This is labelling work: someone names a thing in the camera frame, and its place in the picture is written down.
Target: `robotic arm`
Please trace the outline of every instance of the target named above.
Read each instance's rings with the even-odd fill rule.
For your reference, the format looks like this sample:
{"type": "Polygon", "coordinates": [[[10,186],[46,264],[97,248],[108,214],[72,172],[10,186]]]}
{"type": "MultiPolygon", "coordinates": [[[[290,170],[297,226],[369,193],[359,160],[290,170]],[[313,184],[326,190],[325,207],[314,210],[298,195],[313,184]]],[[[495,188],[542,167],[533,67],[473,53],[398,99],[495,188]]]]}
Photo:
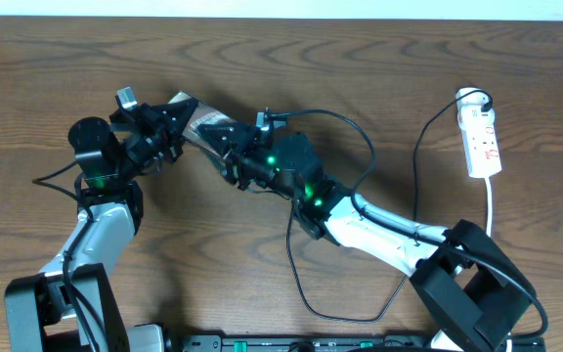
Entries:
{"type": "Polygon", "coordinates": [[[150,107],[139,106],[125,88],[116,100],[111,125],[87,117],[69,131],[89,187],[82,190],[78,178],[78,223],[56,257],[38,275],[12,280],[6,289],[15,351],[178,350],[160,325],[123,326],[108,276],[144,215],[134,178],[154,164],[159,170],[163,161],[174,163],[184,142],[206,152],[239,189],[256,184],[290,198],[294,219],[315,240],[363,250],[410,276],[441,329],[466,351],[499,350],[535,299],[529,282],[478,226],[464,220],[452,229],[423,225],[370,204],[324,173],[303,133],[274,141],[274,130],[286,124],[279,115],[266,110],[256,125],[236,122],[184,93],[150,107]],[[119,143],[115,131],[130,135],[119,143]],[[477,262],[479,271],[464,289],[453,277],[471,268],[475,256],[466,259],[461,251],[486,259],[477,262]],[[494,266],[483,264],[489,262],[494,266]],[[492,270],[496,266],[526,293],[492,270]],[[45,326],[74,316],[78,331],[46,335],[45,326]]]}

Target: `wooden table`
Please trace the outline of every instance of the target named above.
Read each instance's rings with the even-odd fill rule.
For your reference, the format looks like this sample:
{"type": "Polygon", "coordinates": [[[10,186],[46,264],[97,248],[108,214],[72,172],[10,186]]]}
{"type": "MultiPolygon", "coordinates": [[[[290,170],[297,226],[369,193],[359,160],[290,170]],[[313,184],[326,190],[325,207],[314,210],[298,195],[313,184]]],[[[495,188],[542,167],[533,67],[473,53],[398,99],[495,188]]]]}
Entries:
{"type": "MultiPolygon", "coordinates": [[[[117,89],[131,86],[151,104],[184,90],[243,121],[264,107],[348,115],[378,152],[362,194],[411,216],[415,140],[468,85],[496,101],[503,171],[493,178],[494,238],[546,307],[548,350],[563,351],[563,23],[0,18],[0,350],[9,344],[6,285],[36,273],[75,223],[70,199],[29,181],[73,159],[68,128],[107,117],[117,89]]],[[[341,181],[366,168],[365,143],[348,126],[309,116],[292,128],[308,133],[341,181]]],[[[431,126],[419,163],[421,221],[484,223],[484,183],[467,176],[455,110],[431,126]]],[[[75,176],[56,183],[71,187],[75,176]]],[[[311,315],[285,256],[288,203],[230,187],[194,148],[140,183],[143,225],[110,278],[126,325],[239,335],[435,331],[409,285],[378,324],[311,315]]],[[[321,312],[370,317],[401,278],[298,227],[292,245],[321,312]]],[[[539,323],[530,309],[517,330],[539,323]]]]}

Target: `white background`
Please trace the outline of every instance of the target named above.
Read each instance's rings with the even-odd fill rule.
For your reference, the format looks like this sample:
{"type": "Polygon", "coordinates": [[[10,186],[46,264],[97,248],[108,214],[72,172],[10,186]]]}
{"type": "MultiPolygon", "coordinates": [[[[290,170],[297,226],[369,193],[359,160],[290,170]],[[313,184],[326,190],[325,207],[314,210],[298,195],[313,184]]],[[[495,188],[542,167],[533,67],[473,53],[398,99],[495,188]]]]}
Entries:
{"type": "Polygon", "coordinates": [[[563,21],[563,1],[0,0],[0,15],[563,21]]]}

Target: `electrical outlet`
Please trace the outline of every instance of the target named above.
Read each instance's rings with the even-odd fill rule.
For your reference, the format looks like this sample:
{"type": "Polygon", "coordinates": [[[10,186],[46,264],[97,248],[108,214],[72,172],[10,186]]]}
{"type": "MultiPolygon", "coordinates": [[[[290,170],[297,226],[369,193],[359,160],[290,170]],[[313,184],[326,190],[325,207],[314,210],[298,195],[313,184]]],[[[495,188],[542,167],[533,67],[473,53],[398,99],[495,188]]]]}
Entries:
{"type": "MultiPolygon", "coordinates": [[[[456,98],[478,88],[462,88],[456,98]]],[[[482,112],[488,102],[483,93],[473,93],[457,102],[457,124],[461,129],[468,176],[486,178],[501,171],[498,155],[495,110],[482,112]]]]}

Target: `white power strip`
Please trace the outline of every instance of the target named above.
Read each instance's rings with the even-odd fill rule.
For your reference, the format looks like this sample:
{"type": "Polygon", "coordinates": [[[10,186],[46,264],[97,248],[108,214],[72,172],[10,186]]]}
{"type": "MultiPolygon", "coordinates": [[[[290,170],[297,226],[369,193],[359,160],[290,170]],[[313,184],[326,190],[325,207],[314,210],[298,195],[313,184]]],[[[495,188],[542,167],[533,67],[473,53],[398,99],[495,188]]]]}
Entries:
{"type": "MultiPolygon", "coordinates": [[[[478,88],[462,88],[456,98],[478,88]]],[[[482,112],[488,102],[484,93],[473,93],[457,102],[457,124],[464,141],[468,176],[487,178],[501,171],[495,131],[495,110],[482,112]]]]}

